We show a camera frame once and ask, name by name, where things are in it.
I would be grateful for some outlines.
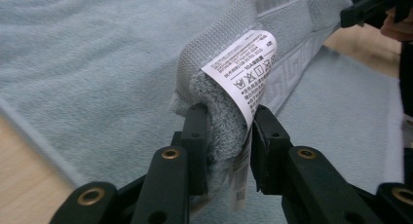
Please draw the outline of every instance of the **table surface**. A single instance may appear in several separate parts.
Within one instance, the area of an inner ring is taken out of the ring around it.
[[[400,44],[366,25],[340,29],[325,45],[396,77]],[[72,189],[0,116],[0,223],[48,223]]]

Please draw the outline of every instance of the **white label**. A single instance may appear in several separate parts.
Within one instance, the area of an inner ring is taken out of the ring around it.
[[[249,131],[243,150],[235,159],[233,167],[229,172],[230,209],[233,211],[245,208],[247,188],[246,181],[248,179],[249,160],[251,157],[251,138],[252,133]]]
[[[277,41],[271,33],[250,30],[202,68],[234,99],[248,129],[264,92],[265,78],[274,64],[276,51]]]

